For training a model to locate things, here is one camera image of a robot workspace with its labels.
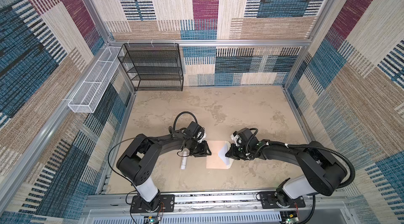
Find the blue floral letter paper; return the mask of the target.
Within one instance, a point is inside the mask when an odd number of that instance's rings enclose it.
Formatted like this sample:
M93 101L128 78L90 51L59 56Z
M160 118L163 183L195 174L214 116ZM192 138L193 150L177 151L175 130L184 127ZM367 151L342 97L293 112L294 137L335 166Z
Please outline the blue floral letter paper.
M231 147L231 144L229 142L226 142L218 153L218 156L224 163L226 169L229 169L233 163L233 160L226 156L226 154L230 150L230 147Z

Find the pink envelope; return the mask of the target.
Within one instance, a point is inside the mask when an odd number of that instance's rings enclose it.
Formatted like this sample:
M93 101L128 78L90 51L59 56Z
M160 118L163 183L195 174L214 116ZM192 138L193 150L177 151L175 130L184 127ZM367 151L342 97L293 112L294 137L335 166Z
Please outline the pink envelope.
M206 168L229 169L233 164L233 160L225 155L230 150L230 142L214 140L207 143L211 155L206 157Z

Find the white glue stick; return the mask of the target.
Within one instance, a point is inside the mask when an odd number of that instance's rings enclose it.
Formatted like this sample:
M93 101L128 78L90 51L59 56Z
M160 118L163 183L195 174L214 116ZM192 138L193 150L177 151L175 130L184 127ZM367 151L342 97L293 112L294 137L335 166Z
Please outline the white glue stick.
M186 169L186 164L187 164L187 157L189 156L189 151L187 149L185 149L182 152L180 152L179 155L182 158L181 170L185 170Z

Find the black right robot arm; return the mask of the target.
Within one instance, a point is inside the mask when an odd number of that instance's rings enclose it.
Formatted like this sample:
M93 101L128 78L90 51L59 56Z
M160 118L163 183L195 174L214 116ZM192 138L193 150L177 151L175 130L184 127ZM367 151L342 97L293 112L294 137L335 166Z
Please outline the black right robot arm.
M330 196L355 178L352 163L319 142L294 145L269 139L259 141L256 131L255 128L243 128L234 132L233 143L225 156L234 160L277 160L299 166L303 175L287 178L273 195L281 208L289 207L303 195Z

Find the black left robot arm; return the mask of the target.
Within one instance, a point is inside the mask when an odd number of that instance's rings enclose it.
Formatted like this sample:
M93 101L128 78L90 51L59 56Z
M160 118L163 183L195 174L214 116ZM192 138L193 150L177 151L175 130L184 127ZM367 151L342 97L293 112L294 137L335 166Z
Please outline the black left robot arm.
M187 128L169 127L169 134L160 137L137 135L116 163L117 169L130 180L142 201L151 208L158 204L160 191L151 179L160 155L187 149L190 156L207 157L211 151L204 137L204 128L191 122Z

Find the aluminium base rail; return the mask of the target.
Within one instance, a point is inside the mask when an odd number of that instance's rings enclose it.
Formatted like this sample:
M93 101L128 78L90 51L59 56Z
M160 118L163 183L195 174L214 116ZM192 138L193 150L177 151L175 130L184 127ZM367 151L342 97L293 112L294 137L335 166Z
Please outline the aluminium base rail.
M305 207L264 209L260 189L174 192L171 212L162 213L162 224L280 224L287 214L305 219L315 207L311 224L358 224L359 218L341 190L330 197L302 196ZM149 214L130 213L133 194L93 195L86 200L80 224L149 224Z

